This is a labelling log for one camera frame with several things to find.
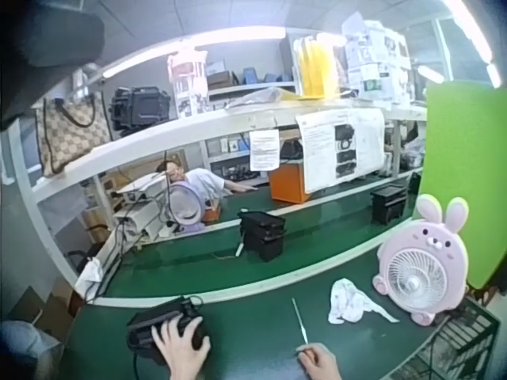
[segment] handbag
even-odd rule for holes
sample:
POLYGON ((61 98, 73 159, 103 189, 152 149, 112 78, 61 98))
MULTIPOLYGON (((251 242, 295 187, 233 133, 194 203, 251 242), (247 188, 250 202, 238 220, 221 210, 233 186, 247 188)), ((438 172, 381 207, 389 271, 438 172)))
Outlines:
POLYGON ((45 177, 112 140, 101 93, 76 101, 44 99, 36 112, 40 164, 45 177))

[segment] hand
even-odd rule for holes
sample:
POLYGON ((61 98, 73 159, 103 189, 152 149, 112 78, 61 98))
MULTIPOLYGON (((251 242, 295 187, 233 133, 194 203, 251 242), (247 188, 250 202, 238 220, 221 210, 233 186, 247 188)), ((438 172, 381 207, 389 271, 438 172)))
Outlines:
POLYGON ((161 327, 162 336, 159 336, 157 329, 152 326, 151 335, 170 368, 170 379, 196 380, 197 374, 199 374, 211 348, 209 336, 203 339, 199 351, 195 351, 192 347, 192 337, 203 318, 193 319, 186 326, 183 336, 180 336, 177 331, 177 323, 180 319, 181 315, 173 318, 169 323, 164 322, 161 327))
POLYGON ((296 351, 311 380, 341 380, 336 358, 324 344, 305 344, 296 351))

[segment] orange container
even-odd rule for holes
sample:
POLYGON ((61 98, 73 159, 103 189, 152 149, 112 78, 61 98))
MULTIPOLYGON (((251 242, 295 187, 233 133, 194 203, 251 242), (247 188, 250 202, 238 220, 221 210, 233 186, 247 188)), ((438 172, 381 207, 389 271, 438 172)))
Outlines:
POLYGON ((220 201, 218 199, 214 199, 212 201, 211 207, 208 207, 204 212, 202 222, 204 223, 216 222, 220 218, 221 210, 222 208, 220 206, 220 201))
POLYGON ((305 203, 310 194, 304 192, 304 170, 302 164, 282 164, 269 172, 271 198, 289 203, 305 203))

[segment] small fan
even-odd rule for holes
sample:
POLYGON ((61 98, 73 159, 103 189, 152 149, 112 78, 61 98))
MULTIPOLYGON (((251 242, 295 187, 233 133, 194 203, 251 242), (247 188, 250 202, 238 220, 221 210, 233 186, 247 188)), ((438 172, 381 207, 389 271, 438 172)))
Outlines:
POLYGON ((453 199, 442 222, 438 201, 422 195, 417 210, 424 219, 410 222, 380 246, 373 286, 427 326, 436 313, 455 309, 463 299, 468 255, 457 233, 467 221, 468 206, 453 199))
POLYGON ((170 217, 181 227, 179 232, 197 232, 204 228, 201 222, 206 204, 199 192, 188 182, 170 185, 170 217))

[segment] ceiling light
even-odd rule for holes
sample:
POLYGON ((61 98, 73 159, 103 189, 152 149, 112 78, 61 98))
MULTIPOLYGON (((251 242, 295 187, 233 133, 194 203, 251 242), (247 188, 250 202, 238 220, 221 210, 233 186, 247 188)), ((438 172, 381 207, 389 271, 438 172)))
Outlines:
POLYGON ((417 68, 417 72, 432 82, 442 83, 444 81, 444 76, 442 74, 437 73, 435 70, 432 70, 427 66, 419 66, 417 68))
POLYGON ((462 0, 444 0, 444 2, 451 11, 456 24, 474 44, 481 59, 486 63, 490 63, 493 59, 490 45, 462 0))
POLYGON ((176 51, 180 50, 182 44, 187 44, 193 47, 200 47, 211 44, 222 44, 226 42, 247 40, 281 40, 285 38, 285 36, 285 28, 276 26, 245 26, 200 33, 150 47, 145 51, 141 51, 139 54, 133 55, 131 58, 127 58, 122 63, 119 63, 107 69, 104 71, 102 76, 104 78, 111 78, 121 71, 139 65, 140 63, 149 61, 150 59, 155 59, 163 55, 175 53, 176 51))
POLYGON ((494 64, 490 64, 486 68, 488 70, 488 75, 490 76, 491 83, 493 84, 493 87, 497 89, 501 86, 501 78, 500 74, 498 73, 498 69, 494 64))
POLYGON ((342 36, 341 34, 332 34, 327 32, 317 34, 317 40, 331 44, 337 48, 342 48, 347 44, 347 37, 342 36))

